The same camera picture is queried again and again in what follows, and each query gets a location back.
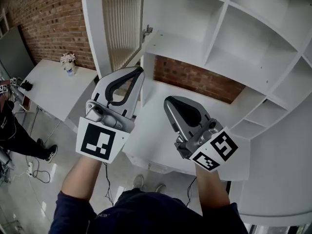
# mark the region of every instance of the brick wall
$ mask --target brick wall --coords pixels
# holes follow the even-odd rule
[[[0,0],[10,26],[20,25],[35,62],[59,61],[72,51],[76,65],[95,69],[87,38],[81,0]]]
[[[245,85],[174,59],[157,56],[154,79],[231,104]]]

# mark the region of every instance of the person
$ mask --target person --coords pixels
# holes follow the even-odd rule
[[[1,81],[0,85],[9,86],[10,81]],[[4,150],[36,157],[50,163],[58,151],[58,146],[52,145],[46,149],[41,139],[36,142],[30,138],[12,113],[14,102],[9,98],[10,89],[0,94],[0,146]]]
[[[144,180],[134,179],[133,189],[123,192],[116,204],[95,214],[89,200],[101,162],[82,156],[66,176],[58,195],[49,234],[99,233],[240,233],[247,234],[236,203],[230,204],[218,172],[196,165],[202,216],[179,199],[141,191]]]

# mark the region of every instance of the white floor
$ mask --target white floor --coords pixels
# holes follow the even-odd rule
[[[24,122],[28,132],[30,132],[33,119],[34,114],[29,114]],[[58,122],[58,119],[52,119],[39,111],[31,137],[35,140],[40,137],[46,141]],[[51,181],[48,184],[29,177],[27,174],[22,174],[28,169],[25,156],[11,153],[15,165],[15,169],[10,174],[11,179],[15,175],[22,175],[16,176],[11,184],[2,184],[0,187],[0,208],[2,210],[0,211],[0,224],[11,222],[16,218],[25,233],[48,233],[62,182],[79,158],[79,154],[75,152],[76,134],[62,122],[46,145],[52,144],[58,145],[58,154],[50,164],[40,161],[39,167],[39,170],[47,170],[50,173]],[[28,161],[33,160],[32,157],[27,157],[27,159]],[[33,164],[35,168],[38,165],[36,160],[33,160]],[[137,174],[142,174],[145,178],[144,191],[153,191],[158,184],[164,183],[167,185],[167,195],[179,198],[184,203],[188,202],[186,191],[194,176],[176,172],[166,175],[150,172],[132,165],[122,152],[118,154],[112,164],[108,165],[108,178],[111,182],[113,200],[115,200],[118,190],[131,189],[132,180]],[[105,175],[105,166],[103,165],[91,199],[91,205],[96,213],[111,207],[109,200],[104,197],[108,188]],[[38,177],[44,181],[48,180],[46,174],[39,174]],[[196,182],[193,184],[193,196],[189,206],[194,211],[201,212]]]

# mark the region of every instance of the door hinge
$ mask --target door hinge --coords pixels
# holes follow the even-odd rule
[[[153,32],[153,28],[150,27],[150,25],[148,24],[146,26],[146,29],[143,29],[143,32],[142,32],[142,43],[145,41],[145,37],[148,36],[152,32]]]

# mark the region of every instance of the sneaker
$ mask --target sneaker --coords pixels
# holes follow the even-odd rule
[[[142,189],[143,188],[143,185],[144,185],[144,178],[142,175],[138,175],[135,177],[135,179],[133,180],[133,183],[132,183],[132,188],[138,188],[138,189]]]
[[[161,193],[161,194],[166,194],[166,190],[167,190],[167,186],[164,185],[164,184],[161,184],[159,185],[157,188],[156,188],[156,193]]]
[[[37,139],[37,144],[39,144],[41,147],[43,147],[43,141],[42,141],[42,139]]]
[[[57,145],[53,145],[51,146],[49,149],[48,149],[48,152],[49,152],[49,157],[45,160],[47,161],[48,163],[51,163],[53,157],[57,154],[58,152],[58,146]]]

